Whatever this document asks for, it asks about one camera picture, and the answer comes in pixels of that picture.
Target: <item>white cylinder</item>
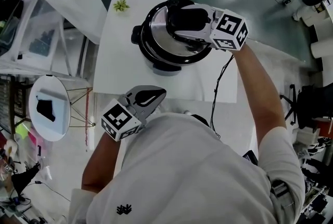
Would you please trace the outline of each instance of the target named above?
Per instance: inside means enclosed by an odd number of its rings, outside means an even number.
[[[311,44],[313,57],[321,58],[333,55],[333,37]]]

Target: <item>white rectangular tabletop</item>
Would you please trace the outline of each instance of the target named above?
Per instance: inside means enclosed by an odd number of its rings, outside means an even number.
[[[112,0],[100,40],[94,77],[94,92],[124,94],[136,85],[155,85],[167,90],[167,98],[213,101],[216,80],[230,52],[213,49],[207,57],[182,67],[175,76],[160,76],[147,66],[138,45],[132,44],[133,27],[141,25],[149,11],[165,0],[126,0],[130,8],[116,12]],[[217,102],[235,103],[237,66],[233,60],[219,86]]]

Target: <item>stainless steel lid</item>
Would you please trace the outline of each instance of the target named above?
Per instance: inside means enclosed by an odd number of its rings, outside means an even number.
[[[168,33],[166,28],[167,13],[167,6],[160,8],[150,23],[151,33],[157,45],[165,51],[181,57],[191,57],[201,53],[207,47],[207,43],[191,46],[190,44],[175,40]]]

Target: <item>black logo on shirt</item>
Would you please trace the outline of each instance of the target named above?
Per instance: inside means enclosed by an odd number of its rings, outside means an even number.
[[[132,211],[132,206],[131,205],[126,205],[126,206],[117,206],[117,213],[121,215],[122,213],[125,213],[126,215]]]

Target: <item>yellow-green sticky note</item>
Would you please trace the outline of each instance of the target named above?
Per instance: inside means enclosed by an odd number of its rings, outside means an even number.
[[[16,127],[15,132],[19,134],[22,139],[25,139],[28,136],[28,129],[23,125],[23,123]]]

